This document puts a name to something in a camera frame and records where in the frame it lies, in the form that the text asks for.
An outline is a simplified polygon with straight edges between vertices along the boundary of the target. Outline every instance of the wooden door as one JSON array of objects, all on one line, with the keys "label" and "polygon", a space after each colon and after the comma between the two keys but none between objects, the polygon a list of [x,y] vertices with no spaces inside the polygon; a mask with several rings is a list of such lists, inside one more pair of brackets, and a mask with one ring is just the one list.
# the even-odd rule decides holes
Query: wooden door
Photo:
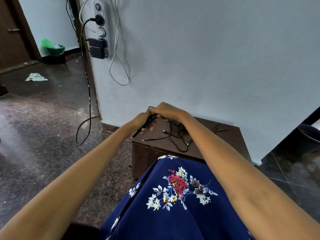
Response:
[{"label": "wooden door", "polygon": [[22,39],[20,29],[14,22],[9,6],[5,0],[0,0],[0,69],[30,60],[30,54]]}]

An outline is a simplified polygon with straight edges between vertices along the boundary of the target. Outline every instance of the navy blue floral skirt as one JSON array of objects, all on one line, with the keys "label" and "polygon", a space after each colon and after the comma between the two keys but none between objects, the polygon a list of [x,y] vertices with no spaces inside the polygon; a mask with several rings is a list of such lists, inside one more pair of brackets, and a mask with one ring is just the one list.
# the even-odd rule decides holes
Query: navy blue floral skirt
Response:
[{"label": "navy blue floral skirt", "polygon": [[222,186],[206,164],[162,156],[119,202],[99,240],[249,240]]}]

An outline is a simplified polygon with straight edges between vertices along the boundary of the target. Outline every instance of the forearm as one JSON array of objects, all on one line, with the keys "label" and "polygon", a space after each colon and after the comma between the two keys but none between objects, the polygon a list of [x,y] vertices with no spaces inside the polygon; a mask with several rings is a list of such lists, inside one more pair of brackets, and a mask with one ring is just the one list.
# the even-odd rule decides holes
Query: forearm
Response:
[{"label": "forearm", "polygon": [[256,239],[315,239],[319,225],[234,148],[188,113],[180,121]]},{"label": "forearm", "polygon": [[123,141],[123,125],[28,202],[0,231],[1,239],[60,239]]}]

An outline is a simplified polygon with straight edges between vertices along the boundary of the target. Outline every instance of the power strip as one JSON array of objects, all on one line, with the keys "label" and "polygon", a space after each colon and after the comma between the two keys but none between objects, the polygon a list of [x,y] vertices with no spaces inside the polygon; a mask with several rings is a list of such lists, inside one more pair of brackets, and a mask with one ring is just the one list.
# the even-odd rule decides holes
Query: power strip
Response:
[{"label": "power strip", "polygon": [[96,34],[98,39],[104,39],[106,41],[107,46],[105,49],[108,54],[106,57],[111,57],[107,3],[104,0],[93,0],[93,7],[96,20],[99,19],[101,21],[100,25],[97,24]]}]

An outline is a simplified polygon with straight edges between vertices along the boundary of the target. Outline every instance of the tiled floor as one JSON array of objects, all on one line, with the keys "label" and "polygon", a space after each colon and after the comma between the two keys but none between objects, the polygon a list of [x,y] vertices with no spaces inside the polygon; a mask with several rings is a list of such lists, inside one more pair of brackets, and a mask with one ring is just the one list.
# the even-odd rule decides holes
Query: tiled floor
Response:
[{"label": "tiled floor", "polygon": [[257,168],[320,223],[320,150],[298,157],[275,148]]},{"label": "tiled floor", "polygon": [[[38,72],[48,81],[24,81]],[[86,142],[75,132],[89,117],[88,87],[81,57],[62,65],[37,64],[2,77],[10,94],[0,98],[0,228],[40,190],[110,133],[92,120]],[[92,99],[92,115],[97,115]],[[86,136],[88,123],[80,130]],[[133,184],[131,142],[125,141],[75,220],[99,227]],[[295,158],[280,149],[257,167],[320,222],[320,151]]]}]

